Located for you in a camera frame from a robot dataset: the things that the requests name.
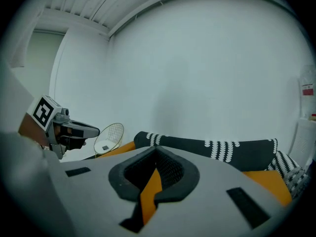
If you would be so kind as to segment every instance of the orange cushion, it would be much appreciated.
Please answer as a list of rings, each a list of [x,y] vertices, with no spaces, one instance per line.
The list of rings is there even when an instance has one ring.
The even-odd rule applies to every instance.
[[[247,171],[243,173],[270,191],[283,206],[292,201],[290,191],[276,170]]]

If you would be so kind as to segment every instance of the gray surface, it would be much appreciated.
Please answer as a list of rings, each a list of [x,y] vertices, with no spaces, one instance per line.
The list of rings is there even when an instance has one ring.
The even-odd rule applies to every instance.
[[[293,200],[286,208],[281,209],[276,215],[267,220],[262,225],[258,226],[254,230],[241,235],[240,237],[264,237],[270,236],[273,231],[292,213],[293,208],[296,206],[297,200]]]
[[[119,226],[132,215],[134,203],[118,197],[108,174],[114,165],[147,148],[60,163],[54,152],[42,151],[31,140],[18,135],[0,138],[2,148],[10,152],[1,155],[4,184],[25,213],[55,236],[251,235],[250,226],[226,194],[227,189],[235,187],[242,187],[271,216],[282,208],[268,191],[232,166],[165,147],[194,163],[200,171],[200,181],[183,201],[159,204],[149,223],[135,234]],[[65,173],[80,167],[91,171],[73,177]]]
[[[183,150],[172,149],[195,164],[200,180],[194,191],[183,201],[160,204],[143,228],[144,236],[238,236],[251,230],[226,190],[241,187],[270,216],[282,206],[273,195],[234,167]]]
[[[22,212],[52,236],[76,236],[51,182],[43,150],[16,133],[0,133],[0,148],[1,181]]]
[[[0,131],[17,132],[32,101],[32,95],[0,57]]]
[[[226,193],[226,190],[235,187],[242,187],[271,216],[282,208],[269,191],[232,166],[183,150],[164,148],[194,163],[200,171],[200,181],[183,201],[159,204],[155,215],[138,235],[239,236],[249,233],[251,231],[249,224]],[[69,178],[76,189],[82,190],[80,193],[84,202],[73,201],[72,196],[65,194],[62,191],[63,185],[60,185],[59,192],[63,193],[61,199],[76,211],[72,218],[84,222],[87,219],[85,215],[80,215],[80,211],[85,211],[84,214],[93,214],[90,216],[93,220],[89,224],[104,228],[104,231],[107,228],[116,228],[119,222],[129,218],[134,203],[124,201],[117,196],[108,182],[108,173],[114,165],[145,149],[147,147],[128,154],[61,164],[64,170],[84,166],[91,169],[91,172]],[[103,221],[109,223],[106,228],[105,225],[100,226]]]

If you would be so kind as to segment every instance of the black rectangular slot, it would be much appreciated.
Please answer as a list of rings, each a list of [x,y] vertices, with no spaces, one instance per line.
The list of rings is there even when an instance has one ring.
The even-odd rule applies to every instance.
[[[233,188],[226,192],[253,229],[270,218],[242,188]]]
[[[84,174],[86,172],[91,171],[91,169],[89,169],[88,167],[83,167],[83,168],[76,168],[76,169],[72,169],[72,170],[67,170],[66,174],[71,177],[71,176],[77,176],[80,174]]]

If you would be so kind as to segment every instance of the red and white sign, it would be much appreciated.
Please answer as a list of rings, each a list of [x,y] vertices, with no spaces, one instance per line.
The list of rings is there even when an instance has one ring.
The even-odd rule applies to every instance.
[[[303,96],[314,96],[314,85],[305,84],[302,86]]]

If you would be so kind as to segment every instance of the orange fabric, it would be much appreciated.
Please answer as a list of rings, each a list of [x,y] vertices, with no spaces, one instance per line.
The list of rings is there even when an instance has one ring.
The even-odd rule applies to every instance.
[[[275,195],[283,206],[291,203],[292,197],[290,191],[276,170],[248,171],[243,173]]]
[[[155,169],[153,175],[148,181],[146,187],[140,194],[140,202],[142,205],[143,223],[144,225],[150,220],[156,211],[154,204],[155,194],[162,191],[160,175]]]
[[[134,141],[130,142],[130,143],[127,143],[126,145],[124,146],[121,146],[117,149],[114,149],[113,151],[110,151],[100,157],[107,157],[107,156],[114,156],[114,155],[118,155],[118,154],[123,154],[123,153],[126,153],[126,152],[129,152],[129,151],[132,151],[132,150],[135,150],[135,143]]]

